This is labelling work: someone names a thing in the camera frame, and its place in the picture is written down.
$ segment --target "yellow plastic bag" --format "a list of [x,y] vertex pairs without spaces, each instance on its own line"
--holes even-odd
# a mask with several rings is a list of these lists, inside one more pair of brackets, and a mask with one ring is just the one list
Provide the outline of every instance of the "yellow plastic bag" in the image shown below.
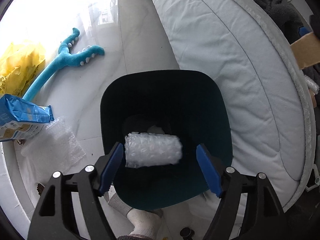
[[0,97],[4,94],[22,97],[37,72],[43,70],[44,56],[45,49],[40,43],[11,43],[0,58]]

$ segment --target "blue package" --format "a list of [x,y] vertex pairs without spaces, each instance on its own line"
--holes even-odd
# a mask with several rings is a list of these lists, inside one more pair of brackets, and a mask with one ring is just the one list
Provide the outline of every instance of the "blue package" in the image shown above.
[[0,98],[0,142],[29,139],[54,121],[51,106],[37,106],[5,94]]

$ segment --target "bubble wrap roll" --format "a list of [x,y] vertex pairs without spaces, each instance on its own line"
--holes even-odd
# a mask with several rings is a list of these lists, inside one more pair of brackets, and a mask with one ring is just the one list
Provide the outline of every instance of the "bubble wrap roll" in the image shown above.
[[182,158],[182,144],[173,135],[129,133],[124,147],[128,168],[177,164]]

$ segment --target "dark green bin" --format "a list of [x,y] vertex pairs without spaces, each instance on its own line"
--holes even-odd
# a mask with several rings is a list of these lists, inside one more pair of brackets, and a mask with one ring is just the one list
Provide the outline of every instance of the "dark green bin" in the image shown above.
[[125,135],[136,127],[146,132],[143,125],[137,126],[140,117],[177,135],[183,145],[183,158],[177,165],[132,169],[126,168],[123,160],[113,184],[119,197],[133,208],[163,208],[206,191],[208,186],[196,160],[199,143],[225,166],[231,165],[226,108],[219,88],[204,73],[159,70],[122,76],[103,94],[100,115],[106,154],[115,142],[124,144]]

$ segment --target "bubble wrap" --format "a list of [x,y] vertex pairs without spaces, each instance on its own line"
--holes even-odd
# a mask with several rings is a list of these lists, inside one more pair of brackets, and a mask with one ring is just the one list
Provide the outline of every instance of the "bubble wrap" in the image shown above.
[[46,184],[55,171],[67,171],[85,152],[71,128],[58,118],[27,140],[21,148],[21,155],[33,164],[31,172],[37,182]]
[[177,164],[182,158],[182,144],[173,135],[129,133],[124,147],[128,168]]
[[309,78],[308,76],[304,76],[307,86],[309,89],[312,90],[312,92],[314,92],[316,95],[319,92],[319,86],[316,84],[316,82],[314,82],[311,78]]

